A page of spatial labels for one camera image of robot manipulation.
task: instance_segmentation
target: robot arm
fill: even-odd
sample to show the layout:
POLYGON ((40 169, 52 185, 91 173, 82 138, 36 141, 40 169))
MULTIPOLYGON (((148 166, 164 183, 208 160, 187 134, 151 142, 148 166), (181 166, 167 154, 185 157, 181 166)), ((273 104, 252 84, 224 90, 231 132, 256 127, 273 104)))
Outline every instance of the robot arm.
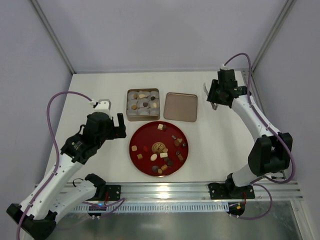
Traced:
POLYGON ((253 97, 249 97, 251 104, 248 101, 247 87, 238 86, 233 69, 220 69, 218 80, 212 80, 210 91, 207 95, 207 101, 212 104, 225 105, 232 108, 240 116, 255 141, 248 156, 248 164, 239 171, 231 173, 227 178, 231 197, 236 188, 248 186, 265 174, 285 170, 290 163, 288 153, 268 128, 272 128, 290 150, 293 142, 291 135, 289 133, 281 133, 274 127, 260 111, 253 97), (257 117, 252 110, 252 106, 255 107, 263 121, 268 124, 268 127, 265 127, 262 120, 257 117))
POLYGON ((83 133, 80 133, 80 129, 78 133, 69 137, 61 148, 58 169, 54 171, 54 165, 25 200, 20 204, 12 203, 6 211, 16 223, 19 223, 23 213, 28 209, 21 227, 35 240, 46 239, 71 209, 93 197, 101 198, 107 191, 106 182, 92 173, 72 191, 59 196, 68 180, 97 153, 105 140, 126 137, 122 113, 117 114, 119 126, 115 126, 110 114, 111 102, 102 99, 92 103, 94 111, 87 116, 86 124, 82 125, 83 133), (46 184, 52 173, 52 179, 46 184), (29 207, 31 199, 41 189, 29 207))

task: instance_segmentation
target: red lacquer tray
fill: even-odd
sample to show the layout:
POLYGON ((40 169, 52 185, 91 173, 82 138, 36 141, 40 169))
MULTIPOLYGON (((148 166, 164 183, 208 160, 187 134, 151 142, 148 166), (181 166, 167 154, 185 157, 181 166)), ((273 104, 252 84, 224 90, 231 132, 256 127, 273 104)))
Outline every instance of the red lacquer tray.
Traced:
POLYGON ((153 121, 143 125, 133 134, 129 145, 130 158, 133 164, 141 172, 156 177, 168 176, 179 170, 186 162, 188 152, 189 145, 184 133, 175 125, 165 121, 153 121), (166 130, 159 130, 159 124, 166 125, 166 130), (182 139, 180 146, 175 146, 175 140, 172 136, 182 139), (163 165, 168 165, 164 158, 160 158, 159 152, 162 152, 163 145, 168 149, 168 158, 173 161, 173 165, 172 167, 168 166, 162 173, 153 172, 153 166, 158 166, 161 169, 163 165), (136 146, 137 150, 132 151, 132 146, 136 146), (157 152, 157 159, 151 161, 150 158, 155 151, 157 152), (178 158, 177 151, 180 151, 183 160, 178 158))

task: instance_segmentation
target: metal frame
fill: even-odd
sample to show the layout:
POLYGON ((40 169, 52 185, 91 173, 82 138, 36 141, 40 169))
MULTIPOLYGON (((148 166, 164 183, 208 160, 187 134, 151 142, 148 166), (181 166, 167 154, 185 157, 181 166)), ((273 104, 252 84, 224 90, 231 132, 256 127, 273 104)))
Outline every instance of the metal frame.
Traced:
POLYGON ((287 16, 291 12, 293 6, 295 5, 297 0, 286 0, 285 4, 283 5, 280 13, 278 14, 277 18, 275 19, 275 22, 273 23, 266 39, 264 40, 262 47, 260 48, 255 60, 252 64, 252 72, 254 73, 257 69, 261 59, 266 54, 268 48, 276 38, 279 30, 281 29, 282 25, 284 24, 285 20, 287 19, 287 16))
POLYGON ((73 68, 67 54, 65 53, 64 49, 62 48, 53 28, 51 27, 44 11, 42 10, 41 6, 39 5, 37 0, 29 0, 31 3, 31 6, 33 7, 36 15, 39 17, 40 21, 42 22, 46 32, 48 33, 49 37, 52 40, 53 45, 55 46, 56 50, 60 54, 62 60, 64 61, 66 67, 69 69, 71 74, 75 74, 76 71, 73 68))
MULTIPOLYGON (((211 200, 208 182, 118 182, 112 185, 121 185, 121 198, 127 203, 205 203, 205 202, 241 202, 243 199, 211 200)), ((302 201, 303 195, 296 181, 287 184, 276 184, 270 181, 259 181, 266 187, 274 201, 302 201)), ((68 183, 60 192, 65 194, 74 188, 68 183)), ((253 186, 255 199, 248 202, 269 201, 267 192, 259 187, 253 186)))

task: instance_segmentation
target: purple cable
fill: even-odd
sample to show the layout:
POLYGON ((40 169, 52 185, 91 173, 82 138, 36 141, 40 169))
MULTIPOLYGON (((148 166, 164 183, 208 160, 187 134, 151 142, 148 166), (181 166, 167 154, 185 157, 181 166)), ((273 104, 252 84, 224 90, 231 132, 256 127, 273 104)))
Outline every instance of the purple cable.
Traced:
POLYGON ((79 92, 76 92, 76 91, 62 91, 62 92, 59 92, 59 93, 55 94, 53 97, 51 97, 50 101, 48 102, 48 105, 46 107, 46 120, 47 120, 47 123, 48 123, 50 136, 51 136, 51 139, 53 141, 54 148, 55 148, 55 154, 56 154, 55 168, 53 170, 53 173, 51 173, 50 177, 45 181, 45 183, 42 185, 42 187, 40 187, 40 189, 34 194, 33 198, 30 200, 28 206, 25 208, 25 210, 24 210, 24 212, 23 212, 23 214, 22 214, 22 216, 20 218, 20 221, 18 223, 18 227, 16 229, 16 234, 15 234, 16 240, 20 240, 20 229, 21 229, 22 223, 23 223, 23 221, 24 221, 29 209, 33 205, 33 203, 36 200, 36 198, 38 197, 38 195, 42 192, 42 190, 48 185, 48 183, 54 177, 54 175, 57 172, 58 167, 59 167, 59 156, 60 156, 60 154, 59 154, 58 144, 57 144, 57 141, 55 139, 55 134, 54 134, 54 131, 52 130, 52 127, 51 127, 50 106, 51 106, 52 101, 56 97, 58 97, 58 96, 60 96, 62 94, 76 94, 76 95, 79 95, 79 96, 82 96, 82 97, 88 99, 90 102, 92 101, 90 97, 88 97, 88 96, 86 96, 86 95, 84 95, 82 93, 79 93, 79 92))
POLYGON ((254 184, 252 184, 252 185, 253 185, 253 186, 259 186, 259 187, 263 188, 263 189, 266 191, 266 193, 269 195, 269 198, 270 198, 270 206, 269 206, 268 210, 267 210, 264 214, 262 214, 262 215, 260 215, 260 216, 254 216, 254 217, 239 216, 239 217, 237 217, 236 215, 231 214, 232 217, 238 218, 238 219, 243 219, 243 220, 258 220, 258 219, 261 219, 261 218, 265 217, 268 213, 270 213, 270 211, 271 211, 271 209, 272 209, 272 206, 273 206, 273 204, 274 204, 274 201, 273 201, 273 199, 272 199, 271 193, 269 192, 269 190, 268 190, 265 186, 263 186, 263 185, 261 185, 261 184, 254 183, 254 184))
MULTIPOLYGON (((110 207, 111 205, 115 205, 115 204, 117 204, 117 203, 119 203, 119 202, 121 201, 120 204, 119 204, 115 209, 107 212, 106 214, 102 215, 100 218, 102 219, 102 218, 105 218, 105 217, 113 214, 115 211, 117 211, 117 210, 120 208, 120 206, 125 202, 125 200, 126 200, 125 198, 121 198, 120 200, 118 200, 118 201, 116 201, 116 202, 114 202, 114 203, 112 203, 112 204, 109 204, 108 207, 110 207)), ((74 227, 76 227, 76 226, 78 226, 78 225, 80 225, 80 224, 83 224, 84 222, 86 222, 86 221, 88 221, 88 220, 90 220, 90 219, 92 219, 92 218, 91 218, 91 217, 87 217, 87 218, 85 218, 85 219, 77 222, 75 225, 73 225, 73 226, 71 226, 71 227, 58 228, 58 230, 60 230, 60 231, 66 231, 66 230, 73 229, 74 227)))
POLYGON ((271 127, 269 127, 268 123, 265 122, 265 120, 263 119, 263 117, 259 114, 259 112, 256 110, 255 106, 252 105, 252 101, 250 99, 250 86, 251 86, 251 75, 252 75, 252 67, 251 67, 251 60, 248 54, 241 52, 238 53, 236 55, 234 55, 233 57, 231 57, 228 61, 225 62, 224 65, 227 65, 232 59, 240 56, 240 55, 244 55, 246 56, 246 59, 248 60, 248 65, 249 65, 249 69, 248 69, 248 86, 247 86, 247 99, 248 102, 251 106, 251 109, 253 110, 253 112, 255 113, 255 115, 259 118, 259 120, 263 123, 263 125, 267 128, 267 130, 269 130, 275 137, 276 139, 282 144, 282 146, 284 147, 284 149, 286 150, 286 152, 288 153, 290 159, 291 159, 291 164, 292 164, 292 171, 291 171, 291 175, 288 177, 288 179, 284 180, 284 181, 276 181, 271 179, 268 176, 262 176, 265 179, 268 179, 269 181, 275 183, 275 184, 287 184, 289 183, 295 176, 296 174, 296 161, 294 156, 292 155, 290 149, 288 148, 288 146, 286 145, 286 143, 281 139, 281 137, 278 135, 278 133, 276 131, 274 131, 271 127))

